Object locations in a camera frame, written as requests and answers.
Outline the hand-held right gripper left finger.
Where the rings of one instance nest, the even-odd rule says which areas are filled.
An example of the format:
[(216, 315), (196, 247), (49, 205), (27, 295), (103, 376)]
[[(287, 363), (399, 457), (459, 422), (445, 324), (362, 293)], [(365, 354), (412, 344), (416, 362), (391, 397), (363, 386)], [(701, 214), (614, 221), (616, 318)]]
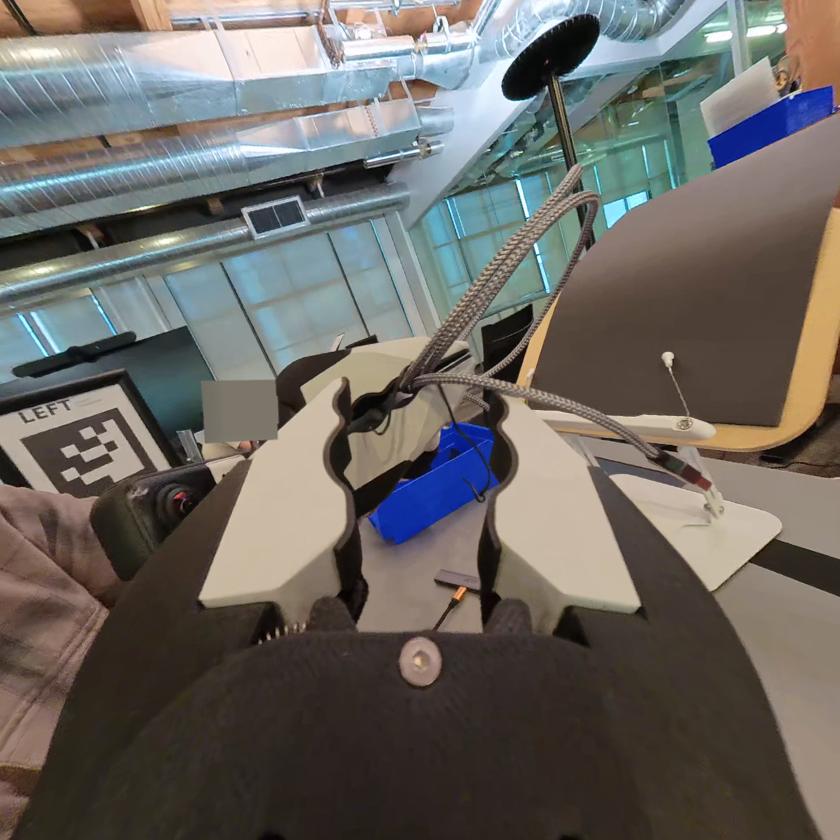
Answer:
[(350, 417), (348, 380), (331, 381), (250, 459), (200, 592), (205, 607), (272, 603), (282, 617), (308, 617), (318, 599), (364, 588), (344, 477)]

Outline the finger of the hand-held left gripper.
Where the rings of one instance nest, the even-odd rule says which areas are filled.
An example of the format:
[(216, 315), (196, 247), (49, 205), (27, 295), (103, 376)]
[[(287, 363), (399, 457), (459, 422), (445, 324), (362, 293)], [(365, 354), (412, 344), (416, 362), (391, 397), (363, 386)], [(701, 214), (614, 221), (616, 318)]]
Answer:
[(417, 394), (361, 435), (362, 456), (417, 456), (449, 420), (445, 394)]
[(426, 349), (428, 337), (395, 339), (339, 350), (330, 354), (326, 367), (307, 374), (301, 384), (303, 400), (311, 402), (332, 382), (344, 379), (350, 387), (351, 401), (386, 392), (394, 380)]

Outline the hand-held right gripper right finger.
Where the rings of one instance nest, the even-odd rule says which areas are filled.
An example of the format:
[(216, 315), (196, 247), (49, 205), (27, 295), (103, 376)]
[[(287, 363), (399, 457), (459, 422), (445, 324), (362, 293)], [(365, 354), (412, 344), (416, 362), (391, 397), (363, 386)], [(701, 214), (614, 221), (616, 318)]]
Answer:
[(592, 477), (591, 464), (525, 402), (490, 409), (490, 469), (498, 485), (479, 537), (479, 602), (503, 600), (530, 617), (572, 607), (627, 614), (641, 606)]

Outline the blue plastic bin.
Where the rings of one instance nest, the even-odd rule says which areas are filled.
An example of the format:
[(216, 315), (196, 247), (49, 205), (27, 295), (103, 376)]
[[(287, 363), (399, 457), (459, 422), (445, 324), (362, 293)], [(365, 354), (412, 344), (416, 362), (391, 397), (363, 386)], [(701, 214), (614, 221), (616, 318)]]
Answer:
[(460, 423), (444, 427), (429, 468), (420, 476), (401, 479), (383, 503), (368, 516), (380, 537), (389, 543), (404, 543), (450, 513), (462, 508), (450, 501), (452, 472), (448, 462), (456, 437), (472, 439), (494, 437), (480, 425)]

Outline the grey braided cable silver plug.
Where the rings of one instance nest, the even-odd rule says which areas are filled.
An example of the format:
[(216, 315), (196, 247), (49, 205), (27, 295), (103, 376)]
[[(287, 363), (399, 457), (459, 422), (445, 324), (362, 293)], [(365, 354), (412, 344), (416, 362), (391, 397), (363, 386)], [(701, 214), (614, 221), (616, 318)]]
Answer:
[(718, 518), (725, 510), (722, 496), (712, 481), (705, 477), (698, 468), (689, 465), (685, 460), (656, 444), (644, 441), (639, 434), (614, 416), (605, 415), (594, 408), (559, 395), (535, 390), (530, 386), (514, 385), (498, 380), (493, 376), (505, 364), (516, 360), (527, 349), (531, 338), (544, 318), (543, 314), (532, 322), (531, 327), (514, 350), (504, 357), (502, 362), (491, 367), (488, 373), (477, 375), (434, 371), (438, 362), (443, 359), (445, 351), (449, 350), (455, 341), (469, 336), (478, 321), (486, 314), (498, 292), (507, 284), (514, 271), (519, 268), (531, 247), (562, 216), (573, 209), (584, 208), (584, 222), (581, 225), (581, 233), (572, 256), (556, 288), (549, 294), (549, 305), (556, 302), (582, 255), (585, 242), (592, 232), (595, 216), (601, 203), (601, 198), (596, 192), (575, 191), (574, 188), (581, 182), (582, 174), (583, 166), (574, 164), (561, 184), (537, 212), (530, 216), (519, 231), (499, 249), (493, 260), (484, 268), (478, 279), (469, 287), (429, 340), (424, 351), (405, 369), (396, 390), (399, 393), (409, 394), (415, 393), (428, 385), (466, 385), (479, 388), (482, 391), (495, 392), (499, 395), (520, 397), (540, 406), (558, 409), (564, 414), (588, 421), (595, 427), (618, 436), (625, 443), (634, 446), (652, 464), (664, 469), (672, 476), (680, 478), (684, 483), (699, 489), (706, 499), (705, 508), (712, 517)]

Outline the black framed marker sign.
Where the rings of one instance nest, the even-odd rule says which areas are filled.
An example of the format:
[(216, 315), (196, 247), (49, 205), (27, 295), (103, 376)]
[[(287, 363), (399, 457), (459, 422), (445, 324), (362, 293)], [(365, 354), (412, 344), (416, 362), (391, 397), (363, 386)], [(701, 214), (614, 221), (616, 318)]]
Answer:
[(2, 395), (3, 485), (94, 498), (180, 464), (125, 370)]

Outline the black office chair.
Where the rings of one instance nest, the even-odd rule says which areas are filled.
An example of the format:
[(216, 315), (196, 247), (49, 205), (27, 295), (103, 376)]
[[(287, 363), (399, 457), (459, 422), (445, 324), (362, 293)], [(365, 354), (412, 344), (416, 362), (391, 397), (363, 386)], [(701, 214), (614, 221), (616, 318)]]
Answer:
[(483, 372), (504, 382), (516, 383), (522, 367), (523, 354), (496, 373), (490, 373), (490, 368), (503, 362), (509, 353), (516, 349), (532, 321), (533, 309), (532, 304), (529, 303), (505, 318), (480, 328)]

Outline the black monitor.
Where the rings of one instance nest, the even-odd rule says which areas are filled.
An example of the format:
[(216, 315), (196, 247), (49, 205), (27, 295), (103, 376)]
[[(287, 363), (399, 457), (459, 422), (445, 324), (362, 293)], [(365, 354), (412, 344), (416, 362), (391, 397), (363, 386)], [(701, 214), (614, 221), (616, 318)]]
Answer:
[(11, 397), (124, 370), (138, 389), (168, 439), (186, 429), (204, 429), (202, 382), (214, 380), (188, 328), (162, 332), (143, 340), (83, 359), (79, 353), (60, 353), (24, 363), (36, 366), (37, 376), (16, 376), (1, 385), (1, 396)]

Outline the black round-base pole stand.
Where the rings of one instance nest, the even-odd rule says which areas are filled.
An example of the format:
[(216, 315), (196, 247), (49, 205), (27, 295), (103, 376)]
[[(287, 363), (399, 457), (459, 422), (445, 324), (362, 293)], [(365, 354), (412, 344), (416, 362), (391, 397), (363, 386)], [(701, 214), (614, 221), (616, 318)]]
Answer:
[(599, 34), (593, 14), (569, 17), (526, 47), (501, 82), (503, 96), (513, 102), (534, 98), (542, 89), (548, 92), (567, 172), (578, 165), (578, 158), (560, 79), (590, 55)]

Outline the small blue desk bin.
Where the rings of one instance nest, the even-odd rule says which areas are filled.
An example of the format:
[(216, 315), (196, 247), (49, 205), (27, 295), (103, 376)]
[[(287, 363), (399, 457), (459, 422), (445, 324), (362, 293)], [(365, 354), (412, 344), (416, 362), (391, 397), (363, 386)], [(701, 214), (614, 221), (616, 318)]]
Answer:
[(708, 141), (715, 169), (823, 121), (836, 112), (832, 86), (797, 91)]

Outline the silver ceiling duct pipes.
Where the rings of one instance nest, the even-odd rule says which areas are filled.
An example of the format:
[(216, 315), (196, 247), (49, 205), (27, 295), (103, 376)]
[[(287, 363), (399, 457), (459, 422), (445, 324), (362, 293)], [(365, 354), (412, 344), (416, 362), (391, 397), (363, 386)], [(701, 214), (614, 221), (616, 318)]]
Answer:
[(685, 2), (483, 2), (476, 19), (417, 37), (354, 38), (340, 27), (3, 38), (2, 151), (383, 97), (398, 81), (441, 90), (508, 60), (576, 14), (640, 43)]

